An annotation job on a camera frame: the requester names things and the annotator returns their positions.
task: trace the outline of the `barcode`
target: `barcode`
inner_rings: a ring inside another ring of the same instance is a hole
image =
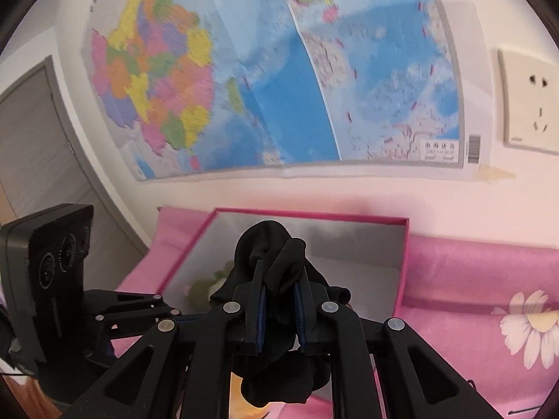
[[[471,135],[468,143],[468,163],[480,163],[481,135]]]

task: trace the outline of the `map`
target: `map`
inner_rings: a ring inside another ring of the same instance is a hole
[[[83,58],[138,180],[368,162],[460,168],[439,0],[94,0]]]

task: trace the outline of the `camera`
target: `camera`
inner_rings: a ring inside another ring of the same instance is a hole
[[[93,206],[61,204],[0,229],[0,274],[17,340],[10,357],[33,375],[78,324]]]

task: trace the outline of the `silver screw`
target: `silver screw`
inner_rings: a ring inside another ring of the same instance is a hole
[[[388,320],[388,327],[394,331],[401,331],[405,326],[406,323],[399,318],[391,318]]]
[[[337,312],[338,309],[339,305],[332,301],[326,301],[324,304],[322,304],[322,310],[324,310],[324,312],[334,313]]]
[[[241,310],[241,305],[238,302],[228,302],[227,304],[223,304],[223,310],[227,313],[235,313]]]
[[[172,319],[164,319],[157,325],[157,329],[161,332],[169,332],[174,329],[174,321]]]

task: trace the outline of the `door frame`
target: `door frame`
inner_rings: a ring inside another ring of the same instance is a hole
[[[54,104],[55,112],[57,113],[58,123],[62,128],[64,136],[68,141],[68,145],[72,150],[74,157],[76,158],[78,165],[85,175],[88,182],[91,184],[93,191],[99,197],[102,205],[105,207],[109,215],[113,218],[119,229],[124,233],[132,245],[138,250],[139,253],[145,255],[147,253],[147,246],[140,239],[138,234],[133,230],[132,226],[128,223],[124,215],[120,212],[118,206],[114,203],[111,196],[108,194],[107,190],[104,188],[101,180],[95,173],[93,166],[89,162],[86,153],[83,151],[82,145],[79,142],[79,138],[74,130],[74,126],[70,121],[68,112],[66,111],[66,105],[64,104],[64,99],[60,93],[60,88],[58,86],[57,74],[54,70],[54,63],[52,61],[52,56],[48,56],[41,63],[35,65],[33,68],[29,69],[25,74],[18,78],[8,89],[0,95],[0,104],[20,85],[22,85],[26,80],[35,75],[41,70],[45,71],[47,83],[50,89],[50,95],[52,103]],[[5,224],[16,218],[11,205],[2,189],[0,184],[0,224]]]

